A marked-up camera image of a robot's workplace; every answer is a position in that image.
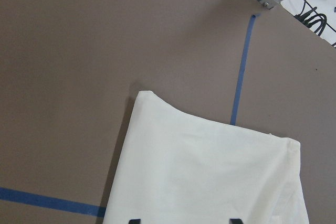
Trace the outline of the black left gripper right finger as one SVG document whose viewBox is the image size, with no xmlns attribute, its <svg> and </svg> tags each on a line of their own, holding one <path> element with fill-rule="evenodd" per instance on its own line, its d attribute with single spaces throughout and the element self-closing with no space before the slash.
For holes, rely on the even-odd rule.
<svg viewBox="0 0 336 224">
<path fill-rule="evenodd" d="M 240 218 L 230 218 L 229 224 L 243 224 L 243 221 Z"/>
</svg>

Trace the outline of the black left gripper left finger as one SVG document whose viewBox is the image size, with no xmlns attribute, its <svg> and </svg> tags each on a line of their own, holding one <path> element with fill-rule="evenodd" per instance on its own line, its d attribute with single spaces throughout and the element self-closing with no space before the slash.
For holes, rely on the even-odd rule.
<svg viewBox="0 0 336 224">
<path fill-rule="evenodd" d="M 141 219 L 131 219 L 128 224 L 141 224 Z"/>
</svg>

